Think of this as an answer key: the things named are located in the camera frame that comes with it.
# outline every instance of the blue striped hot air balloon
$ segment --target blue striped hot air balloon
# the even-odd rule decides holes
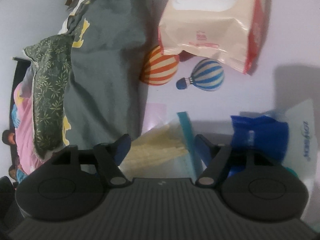
[[[193,69],[191,77],[181,78],[177,81],[177,89],[186,89],[194,85],[205,91],[215,91],[223,83],[224,72],[219,62],[212,59],[201,60]]]

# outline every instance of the black headboard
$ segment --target black headboard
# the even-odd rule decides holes
[[[13,92],[16,89],[17,85],[23,80],[24,76],[26,75],[26,71],[28,67],[31,64],[30,60],[14,57],[13,60],[17,61],[17,67],[16,71],[14,73],[13,83],[12,83],[12,90],[11,90],[11,100],[10,100],[10,113],[9,113],[9,129],[14,131],[14,125],[13,120],[11,117],[12,108],[14,105],[14,99],[13,99]],[[15,160],[17,157],[17,148],[16,147],[10,147],[11,148],[11,160],[12,164],[15,164]]]

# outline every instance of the orange striped hot air balloon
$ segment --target orange striped hot air balloon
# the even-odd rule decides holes
[[[144,61],[140,80],[150,86],[161,86],[168,83],[177,72],[178,55],[162,55],[160,46],[150,51]]]

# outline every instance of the ribbed black surface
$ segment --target ribbed black surface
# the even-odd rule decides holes
[[[47,223],[25,219],[16,240],[311,240],[315,233],[299,220],[263,224],[243,219],[189,179],[136,179],[112,190],[104,202],[79,219]]]

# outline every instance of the red label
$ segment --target red label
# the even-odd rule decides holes
[[[246,74],[249,71],[252,62],[259,53],[261,46],[263,19],[264,13],[262,10],[261,1],[255,0],[252,25],[248,37],[248,54],[244,65],[244,74]]]

